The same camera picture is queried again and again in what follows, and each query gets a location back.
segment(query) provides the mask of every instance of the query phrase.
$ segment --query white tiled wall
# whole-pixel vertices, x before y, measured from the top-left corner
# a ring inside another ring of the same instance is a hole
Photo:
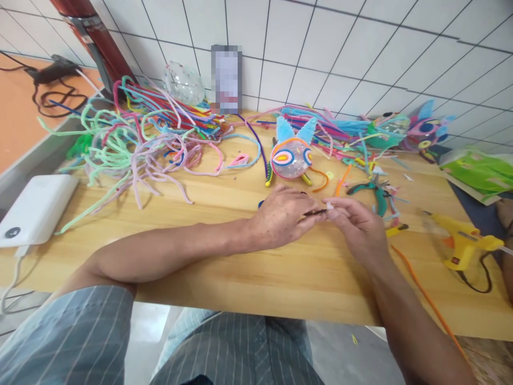
[[[513,152],[511,0],[91,0],[136,75],[167,60],[211,86],[212,44],[240,45],[243,105],[327,107],[337,119],[455,114],[451,148]],[[49,0],[0,0],[0,49],[94,62]]]

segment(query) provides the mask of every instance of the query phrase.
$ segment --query red pole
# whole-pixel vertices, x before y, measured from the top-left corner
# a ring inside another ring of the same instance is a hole
[[[50,0],[96,62],[105,88],[134,74],[89,0]]]

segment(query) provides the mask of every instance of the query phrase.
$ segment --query shirt sleeve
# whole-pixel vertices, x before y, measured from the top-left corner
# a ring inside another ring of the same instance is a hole
[[[32,314],[0,350],[0,384],[120,384],[134,299],[119,286],[67,293]]]

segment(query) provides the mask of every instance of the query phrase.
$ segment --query green plastic bag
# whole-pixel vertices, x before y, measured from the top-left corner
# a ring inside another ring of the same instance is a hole
[[[513,155],[457,149],[440,158],[440,168],[486,197],[513,190]]]

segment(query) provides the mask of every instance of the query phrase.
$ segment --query left hand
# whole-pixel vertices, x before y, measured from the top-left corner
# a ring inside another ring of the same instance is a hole
[[[276,186],[250,219],[256,247],[258,250],[275,249],[300,239],[316,223],[327,219],[326,213],[301,219],[303,214],[320,209],[316,200],[297,189],[282,184]]]

